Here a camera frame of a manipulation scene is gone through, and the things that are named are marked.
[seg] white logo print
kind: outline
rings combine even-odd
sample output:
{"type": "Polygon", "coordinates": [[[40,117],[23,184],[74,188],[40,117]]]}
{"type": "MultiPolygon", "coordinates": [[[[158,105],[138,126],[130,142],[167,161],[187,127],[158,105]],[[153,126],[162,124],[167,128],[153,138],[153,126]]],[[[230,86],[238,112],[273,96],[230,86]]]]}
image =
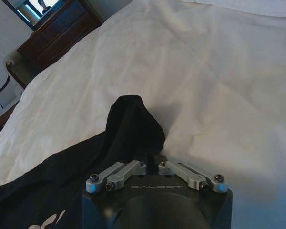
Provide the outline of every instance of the white logo print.
{"type": "MultiPolygon", "coordinates": [[[[65,212],[66,212],[66,210],[64,210],[64,211],[62,211],[62,212],[60,213],[60,215],[58,216],[58,219],[57,219],[57,221],[56,221],[55,224],[58,223],[58,221],[61,219],[61,217],[63,216],[63,214],[64,214],[65,212]]],[[[39,225],[31,225],[31,226],[29,226],[28,229],[45,229],[46,226],[48,226],[49,224],[51,224],[51,223],[53,223],[53,222],[55,221],[56,216],[57,216],[56,214],[51,215],[49,218],[47,218],[47,219],[43,222],[43,224],[42,224],[41,226],[39,226],[39,225]]]]}

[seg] wall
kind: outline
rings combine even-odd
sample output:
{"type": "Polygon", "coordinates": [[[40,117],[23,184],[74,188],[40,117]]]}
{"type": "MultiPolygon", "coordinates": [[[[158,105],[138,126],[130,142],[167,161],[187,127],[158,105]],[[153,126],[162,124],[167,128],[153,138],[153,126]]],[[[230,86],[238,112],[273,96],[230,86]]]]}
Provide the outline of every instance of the wall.
{"type": "Polygon", "coordinates": [[[88,0],[91,6],[105,21],[132,0],[88,0]]]}
{"type": "Polygon", "coordinates": [[[0,0],[0,88],[8,75],[5,62],[17,56],[15,50],[31,33],[32,30],[0,0]]]}

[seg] screw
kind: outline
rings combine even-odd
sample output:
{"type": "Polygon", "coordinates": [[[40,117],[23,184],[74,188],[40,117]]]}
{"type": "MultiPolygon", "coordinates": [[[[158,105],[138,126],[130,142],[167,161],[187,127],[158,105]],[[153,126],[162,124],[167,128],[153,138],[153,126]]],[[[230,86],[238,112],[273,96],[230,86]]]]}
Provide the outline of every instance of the screw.
{"type": "Polygon", "coordinates": [[[99,181],[99,175],[98,174],[91,174],[90,175],[90,180],[92,182],[98,182],[99,181]]]}
{"type": "Polygon", "coordinates": [[[209,184],[205,181],[199,183],[199,190],[207,191],[209,189],[209,184]]]}
{"type": "Polygon", "coordinates": [[[224,182],[224,176],[223,175],[221,175],[221,174],[216,174],[215,176],[214,176],[214,178],[215,178],[215,181],[217,182],[217,183],[223,183],[224,182]]]}
{"type": "Polygon", "coordinates": [[[110,192],[110,191],[113,191],[115,189],[115,186],[114,186],[114,184],[112,182],[108,182],[105,185],[105,189],[110,192]]]}

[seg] logo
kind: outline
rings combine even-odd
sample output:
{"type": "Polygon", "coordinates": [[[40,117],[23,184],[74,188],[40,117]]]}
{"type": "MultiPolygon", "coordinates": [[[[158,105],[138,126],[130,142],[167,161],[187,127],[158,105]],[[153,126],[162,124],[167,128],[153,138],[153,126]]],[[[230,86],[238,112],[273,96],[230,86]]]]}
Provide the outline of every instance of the logo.
{"type": "Polygon", "coordinates": [[[179,189],[183,185],[157,185],[157,186],[146,186],[146,185],[131,185],[131,189],[179,189]]]}
{"type": "Polygon", "coordinates": [[[29,226],[28,229],[45,229],[46,227],[49,228],[49,225],[52,224],[52,223],[54,223],[54,222],[55,222],[55,225],[56,225],[56,224],[58,223],[58,221],[62,218],[62,216],[63,216],[63,214],[64,214],[65,212],[66,212],[66,210],[64,210],[64,211],[62,211],[62,212],[60,213],[60,215],[58,216],[56,222],[55,222],[55,220],[56,220],[57,215],[54,214],[54,215],[51,215],[49,218],[47,218],[47,219],[43,222],[43,224],[42,224],[41,226],[39,226],[39,225],[31,225],[31,226],[29,226]]]}

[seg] white bedsheet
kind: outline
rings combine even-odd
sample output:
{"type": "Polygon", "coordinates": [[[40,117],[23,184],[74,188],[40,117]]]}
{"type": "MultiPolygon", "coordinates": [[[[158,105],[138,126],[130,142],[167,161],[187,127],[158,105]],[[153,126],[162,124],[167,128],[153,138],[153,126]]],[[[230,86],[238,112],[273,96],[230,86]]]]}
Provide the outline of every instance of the white bedsheet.
{"type": "Polygon", "coordinates": [[[133,1],[26,88],[0,133],[0,185],[103,131],[125,94],[170,159],[225,175],[233,228],[286,228],[286,18],[133,1]]]}

